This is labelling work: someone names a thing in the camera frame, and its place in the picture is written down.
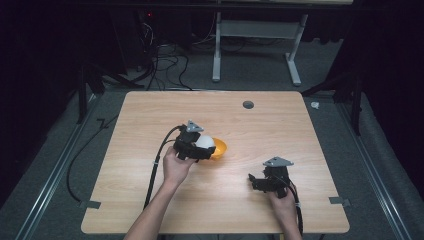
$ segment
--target tabletop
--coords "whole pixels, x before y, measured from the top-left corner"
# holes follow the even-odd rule
[[[245,108],[245,101],[253,108]],[[262,163],[275,156],[294,163],[288,172],[297,186],[304,232],[348,231],[343,207],[330,203],[338,193],[300,93],[176,91],[127,94],[91,196],[101,205],[86,210],[83,232],[128,231],[143,209],[160,144],[188,120],[228,149],[220,159],[191,167],[160,233],[280,233],[267,195],[248,180],[249,173],[263,178]],[[161,163],[152,196],[163,181]]]

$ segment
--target dark background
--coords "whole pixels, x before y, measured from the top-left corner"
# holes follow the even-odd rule
[[[424,29],[419,24],[423,5],[419,1],[409,3],[355,1],[356,7],[388,9],[384,14],[362,16],[355,21],[342,15],[311,14],[302,40],[320,38],[325,44],[345,39],[328,79],[350,71],[367,53],[368,61],[360,73],[363,90],[399,161],[423,196],[423,185],[419,184],[424,157],[424,39],[420,34]],[[204,37],[212,19],[208,13],[152,13],[153,17],[145,20],[155,26],[158,36],[186,49],[193,40],[191,33]],[[0,17],[3,205],[76,92],[82,63],[91,61],[111,72],[126,73],[127,68],[143,65],[145,56],[141,54],[131,10],[71,11],[30,1],[2,1]],[[245,16],[237,13],[231,17]]]

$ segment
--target wire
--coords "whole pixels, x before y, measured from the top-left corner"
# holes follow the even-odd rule
[[[180,75],[178,76],[178,81],[180,82],[181,86],[188,88],[188,90],[193,91],[193,89],[187,85],[185,85],[182,80],[181,80],[181,76],[186,72],[187,70],[187,66],[188,66],[188,57],[185,55],[182,55],[182,57],[184,57],[186,59],[186,64],[184,66],[184,70],[180,73]]]
[[[166,90],[165,82],[158,77],[155,77],[155,80],[156,80],[156,85],[158,86],[159,91],[165,91]]]
[[[78,158],[78,156],[81,154],[81,152],[87,147],[87,145],[103,130],[109,127],[109,124],[112,123],[115,119],[117,119],[119,116],[119,114],[117,114],[116,116],[114,116],[112,119],[110,119],[106,124],[104,124],[103,126],[100,127],[100,129],[93,134],[93,136],[90,137],[90,139],[88,139],[88,141],[78,150],[78,152],[75,154],[75,156],[72,158],[71,163],[68,166],[68,171],[66,174],[66,187],[68,189],[69,194],[71,195],[71,197],[77,201],[79,204],[82,203],[81,198],[79,198],[73,191],[71,188],[71,184],[70,184],[70,175],[71,175],[71,169],[72,166],[75,163],[75,160]]]
[[[151,75],[150,81],[149,81],[149,85],[146,88],[146,91],[150,90],[150,86],[152,85],[153,80],[155,79],[156,76],[156,72],[158,70],[158,49],[155,50],[155,55],[156,55],[156,61],[152,62],[154,68],[153,68],[153,73]]]
[[[302,210],[300,209],[299,197],[297,195],[297,191],[295,191],[290,185],[288,185],[287,187],[293,193],[294,202],[296,204],[296,212],[297,212],[299,232],[300,232],[300,235],[303,235],[303,217],[302,217]]]
[[[228,42],[230,45],[235,45],[235,44],[238,44],[238,43],[240,43],[241,42],[241,46],[239,46],[237,49],[235,49],[235,50],[228,50],[228,49],[225,49],[222,45],[221,45],[221,50],[222,51],[225,51],[225,52],[232,52],[232,53],[234,53],[234,52],[238,52],[238,51],[240,51],[241,49],[243,49],[245,46],[246,46],[246,39],[245,38],[240,38],[240,37],[225,37],[225,38],[222,38],[222,40],[224,40],[224,41],[226,41],[226,42]]]
[[[209,38],[211,36],[213,27],[215,25],[215,19],[216,19],[216,13],[213,15],[212,24],[211,24],[211,27],[209,29],[209,33],[206,35],[206,37],[203,40],[200,40],[199,42],[192,43],[192,45],[197,45],[197,44],[201,44],[201,43],[204,43],[204,42],[208,42],[208,41],[210,41],[210,40],[212,40],[212,39],[215,38],[215,37]]]
[[[182,126],[176,126],[173,129],[171,129],[171,131],[169,131],[169,133],[166,135],[166,137],[163,139],[162,144],[159,147],[158,153],[156,155],[156,159],[154,161],[153,164],[153,169],[152,169],[152,175],[150,175],[150,182],[149,182],[149,189],[147,190],[147,195],[146,195],[146,200],[144,202],[144,207],[143,209],[145,209],[147,207],[147,205],[149,205],[150,202],[150,197],[152,195],[152,191],[153,191],[153,185],[155,184],[155,178],[156,178],[156,172],[158,169],[158,165],[159,165],[159,159],[160,159],[160,153],[162,152],[162,148],[163,146],[165,146],[168,142],[172,141],[168,141],[169,136],[177,129],[180,129]]]
[[[153,38],[154,38],[153,29],[152,29],[152,27],[150,27],[150,26],[149,26],[149,24],[147,24],[147,23],[143,23],[143,25],[144,25],[144,26],[146,26],[146,27],[148,27],[148,28],[150,29],[151,36],[150,36],[150,45],[149,45],[149,46],[152,46]],[[149,32],[148,32],[148,31],[146,31],[146,33],[144,34],[144,38],[147,38],[147,35],[148,35],[148,34],[149,34]]]

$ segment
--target aluminum rail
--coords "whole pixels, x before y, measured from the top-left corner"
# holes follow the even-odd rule
[[[34,234],[38,226],[38,223],[43,217],[44,211],[49,205],[50,200],[53,197],[53,194],[57,186],[59,185],[59,182],[63,174],[66,172],[66,169],[70,164],[70,161],[71,161],[70,155],[72,153],[72,150],[74,149],[75,144],[77,143],[79,136],[82,130],[84,129],[91,113],[97,106],[99,99],[100,98],[95,97],[94,94],[91,95],[91,98],[90,98],[91,106],[86,117],[83,119],[83,121],[80,124],[77,124],[77,126],[73,130],[68,142],[66,143],[64,149],[62,150],[62,153],[55,167],[53,168],[49,178],[47,179],[46,183],[44,184],[44,187],[42,188],[40,194],[38,195],[38,198],[35,201],[34,206],[32,207],[30,213],[28,214],[28,217],[26,218],[25,222],[21,226],[21,229],[19,230],[19,233],[15,238],[16,240],[31,239],[32,235]]]
[[[339,110],[340,115],[344,119],[343,122],[349,129],[349,132],[356,144],[357,149],[359,150],[359,153],[361,154],[362,164],[364,166],[365,173],[367,174],[370,184],[374,189],[377,199],[380,202],[381,208],[383,209],[396,238],[401,240],[412,239],[408,232],[408,229],[405,226],[405,223],[399,215],[399,211],[396,207],[395,202],[393,201],[392,196],[387,190],[386,185],[381,179],[377,168],[374,166],[374,163],[366,150],[362,139],[356,135],[355,131],[349,124],[350,117],[347,107],[343,103],[336,104],[336,106]]]

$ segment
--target gray carpet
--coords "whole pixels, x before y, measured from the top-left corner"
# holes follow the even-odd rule
[[[219,83],[213,83],[211,80],[213,50],[209,45],[203,44],[193,48],[191,52],[181,50],[175,52],[172,47],[168,47],[162,49],[161,53],[185,54],[188,57],[187,70],[181,80],[192,89],[303,91],[325,79],[340,46],[340,43],[327,45],[318,42],[301,43],[296,63],[302,86],[294,87],[282,58],[284,52],[282,50],[289,49],[290,43],[283,41],[267,44],[269,42],[251,41],[254,42],[236,52],[231,50],[238,49],[240,45],[224,43],[223,48],[228,51],[222,54]],[[170,81],[179,82],[178,76],[184,70],[185,58],[164,59],[160,61],[157,79],[152,81],[151,90],[163,90],[164,87],[184,89]],[[165,70],[177,59],[176,66]],[[128,78],[131,79],[138,74],[132,71]],[[148,81],[144,80],[141,83],[147,85]],[[94,101],[96,104],[91,106],[93,112],[81,132],[71,158],[99,130],[99,118],[107,121],[119,113],[128,91],[126,87],[107,84],[106,93],[99,96],[98,101]],[[355,145],[358,139],[351,136],[349,125],[341,116],[339,107],[333,103],[331,94],[332,92],[320,92],[304,99],[337,190],[341,197],[350,202],[350,206],[345,207],[351,226],[349,232],[326,235],[324,239],[396,239]],[[320,102],[320,108],[311,108],[312,101]],[[423,203],[388,145],[365,96],[362,108],[360,140],[364,142],[382,180],[387,184],[411,239],[419,239],[424,235]],[[1,209],[0,239],[14,239],[18,235],[44,183],[66,147],[67,140],[77,126],[77,119],[78,101],[75,96],[65,113],[51,128],[46,143]],[[78,155],[72,167],[70,183],[76,195],[83,200],[90,198],[113,127],[114,122],[93,138]],[[42,218],[35,223],[36,228],[30,234],[32,239],[122,239],[123,235],[86,235],[81,232],[80,226],[85,211],[78,208],[77,203],[70,197],[65,180],[66,172],[61,175],[60,183],[54,189]],[[304,239],[319,239],[319,237],[320,235],[305,234]]]

